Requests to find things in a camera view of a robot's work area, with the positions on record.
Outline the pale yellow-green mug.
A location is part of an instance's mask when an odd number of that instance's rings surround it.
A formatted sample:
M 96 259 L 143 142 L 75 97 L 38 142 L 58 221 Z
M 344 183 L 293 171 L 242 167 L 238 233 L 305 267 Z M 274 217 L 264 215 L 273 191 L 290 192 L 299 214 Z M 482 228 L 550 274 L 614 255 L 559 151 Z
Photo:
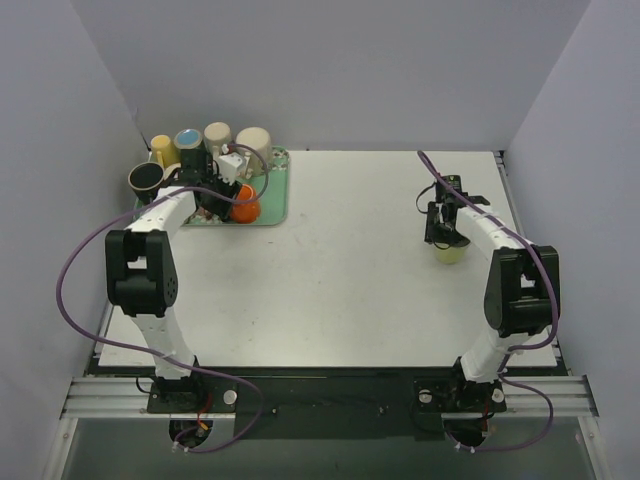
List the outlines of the pale yellow-green mug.
M 464 258 L 469 245 L 469 242 L 454 245 L 436 242 L 433 244 L 434 256 L 442 264 L 456 264 Z

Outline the orange mug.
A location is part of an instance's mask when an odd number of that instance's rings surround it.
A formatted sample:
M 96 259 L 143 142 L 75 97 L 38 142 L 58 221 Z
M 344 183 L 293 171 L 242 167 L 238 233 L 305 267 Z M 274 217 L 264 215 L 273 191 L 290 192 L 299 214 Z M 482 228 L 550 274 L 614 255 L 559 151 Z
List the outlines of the orange mug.
M 237 224 L 254 223 L 261 215 L 261 204 L 257 200 L 257 191 L 249 184 L 243 184 L 237 197 L 242 204 L 234 204 L 231 220 Z

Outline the blue mug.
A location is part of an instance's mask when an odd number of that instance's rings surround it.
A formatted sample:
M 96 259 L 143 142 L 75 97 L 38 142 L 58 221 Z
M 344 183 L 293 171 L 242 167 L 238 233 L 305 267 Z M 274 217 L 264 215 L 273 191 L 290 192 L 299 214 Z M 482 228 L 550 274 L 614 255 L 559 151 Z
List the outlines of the blue mug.
M 206 151 L 203 135 L 197 129 L 189 128 L 179 131 L 174 136 L 173 143 L 181 156 Z

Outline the black skull mug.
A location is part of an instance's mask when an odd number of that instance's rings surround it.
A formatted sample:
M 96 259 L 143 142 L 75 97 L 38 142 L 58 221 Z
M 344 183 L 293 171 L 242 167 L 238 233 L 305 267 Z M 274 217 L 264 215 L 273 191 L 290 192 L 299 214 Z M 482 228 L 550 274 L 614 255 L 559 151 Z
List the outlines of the black skull mug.
M 163 181 L 163 167 L 150 161 L 136 165 L 127 177 L 129 187 L 143 205 L 148 205 L 156 199 Z

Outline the large cream patterned mug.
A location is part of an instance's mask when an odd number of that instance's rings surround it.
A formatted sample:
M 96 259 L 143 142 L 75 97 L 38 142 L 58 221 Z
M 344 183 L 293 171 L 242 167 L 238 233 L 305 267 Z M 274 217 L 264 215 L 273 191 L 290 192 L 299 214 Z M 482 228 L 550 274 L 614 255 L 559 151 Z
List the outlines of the large cream patterned mug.
M 248 127 L 241 130 L 235 138 L 240 144 L 251 147 L 260 153 L 268 167 L 273 164 L 273 151 L 271 136 L 267 130 L 261 127 Z M 251 151 L 242 150 L 241 154 L 247 158 L 246 178 L 261 176 L 264 174 L 263 164 Z

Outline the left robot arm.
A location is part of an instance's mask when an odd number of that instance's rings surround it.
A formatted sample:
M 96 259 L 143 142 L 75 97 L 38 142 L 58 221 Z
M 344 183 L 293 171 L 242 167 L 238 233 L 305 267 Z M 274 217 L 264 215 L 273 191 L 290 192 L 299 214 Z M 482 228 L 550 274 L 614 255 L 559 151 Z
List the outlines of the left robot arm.
M 222 220 L 230 217 L 241 185 L 226 181 L 212 155 L 203 147 L 180 153 L 180 166 L 172 176 L 153 161 L 134 167 L 128 184 L 143 205 L 168 193 L 124 230 L 105 237 L 107 293 L 141 331 L 147 347 L 158 351 L 155 360 L 157 395 L 181 410 L 200 408 L 206 397 L 203 376 L 191 370 L 198 364 L 176 319 L 178 275 L 170 239 L 180 226 L 202 208 Z

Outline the yellow mug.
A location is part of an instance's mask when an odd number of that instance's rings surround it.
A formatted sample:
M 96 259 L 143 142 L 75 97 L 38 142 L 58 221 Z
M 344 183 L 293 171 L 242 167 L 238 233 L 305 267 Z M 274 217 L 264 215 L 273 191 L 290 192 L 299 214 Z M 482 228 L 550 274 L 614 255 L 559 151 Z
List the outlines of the yellow mug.
M 151 156 L 163 168 L 180 163 L 180 154 L 168 135 L 156 135 L 150 141 Z

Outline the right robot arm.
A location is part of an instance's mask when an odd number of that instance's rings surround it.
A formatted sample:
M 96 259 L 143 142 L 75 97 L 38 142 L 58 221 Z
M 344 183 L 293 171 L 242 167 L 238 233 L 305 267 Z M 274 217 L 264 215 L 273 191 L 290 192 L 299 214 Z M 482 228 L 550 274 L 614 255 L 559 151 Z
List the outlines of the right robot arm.
M 436 259 L 453 265 L 473 246 L 489 265 L 486 326 L 457 360 L 462 375 L 446 386 L 449 402 L 468 409 L 482 398 L 481 384 L 496 381 L 530 338 L 558 326 L 559 256 L 555 248 L 535 245 L 507 227 L 486 198 L 462 190 L 460 176 L 445 176 L 431 187 L 435 198 L 422 213 L 424 241 L 435 249 Z

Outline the cream floral tall mug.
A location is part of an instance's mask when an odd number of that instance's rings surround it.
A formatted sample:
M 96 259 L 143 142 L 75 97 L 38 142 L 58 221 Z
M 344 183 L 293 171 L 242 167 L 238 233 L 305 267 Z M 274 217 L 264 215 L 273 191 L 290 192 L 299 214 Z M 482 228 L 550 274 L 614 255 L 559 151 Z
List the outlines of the cream floral tall mug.
M 227 123 L 213 122 L 204 128 L 203 138 L 208 152 L 217 155 L 223 145 L 232 142 L 232 131 Z

